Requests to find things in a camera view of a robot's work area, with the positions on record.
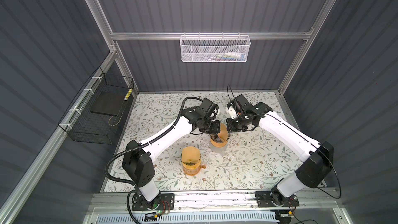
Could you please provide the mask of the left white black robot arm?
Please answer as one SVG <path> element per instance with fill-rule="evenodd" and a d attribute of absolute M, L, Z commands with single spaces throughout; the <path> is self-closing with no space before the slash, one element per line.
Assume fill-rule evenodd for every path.
<path fill-rule="evenodd" d="M 220 121 L 216 120 L 219 107 L 196 106 L 184 109 L 177 119 L 155 135 L 143 140 L 136 151 L 123 155 L 122 168 L 133 181 L 149 209 L 161 202 L 161 193 L 154 182 L 153 163 L 170 146 L 182 137 L 198 129 L 205 134 L 220 132 Z"/>

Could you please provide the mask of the clear frosted glass dripper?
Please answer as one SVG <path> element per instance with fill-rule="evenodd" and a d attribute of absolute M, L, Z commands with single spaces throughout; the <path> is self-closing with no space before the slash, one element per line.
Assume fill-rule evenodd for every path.
<path fill-rule="evenodd" d="M 215 146 L 211 146 L 210 149 L 211 149 L 213 152 L 222 154 L 222 153 L 225 153 L 225 151 L 226 151 L 226 149 L 227 149 L 227 146 L 224 146 L 224 147 L 215 147 Z"/>

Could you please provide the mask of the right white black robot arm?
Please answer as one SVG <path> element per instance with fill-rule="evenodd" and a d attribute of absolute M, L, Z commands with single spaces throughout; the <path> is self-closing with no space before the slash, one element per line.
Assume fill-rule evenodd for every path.
<path fill-rule="evenodd" d="M 275 206 L 285 206 L 304 188 L 317 188 L 333 170 L 333 146 L 303 134 L 268 105 L 262 102 L 252 105 L 234 99 L 227 104 L 226 111 L 230 115 L 227 118 L 229 132 L 247 132 L 249 125 L 260 127 L 288 146 L 302 161 L 298 169 L 271 189 L 269 197 Z"/>

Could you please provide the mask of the grey glass dripper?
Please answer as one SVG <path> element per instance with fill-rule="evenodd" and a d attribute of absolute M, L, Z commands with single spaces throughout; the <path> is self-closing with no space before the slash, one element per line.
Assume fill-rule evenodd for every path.
<path fill-rule="evenodd" d="M 226 135 L 219 136 L 218 134 L 211 134 L 210 141 L 216 144 L 223 144 L 228 141 L 230 135 L 227 133 Z"/>

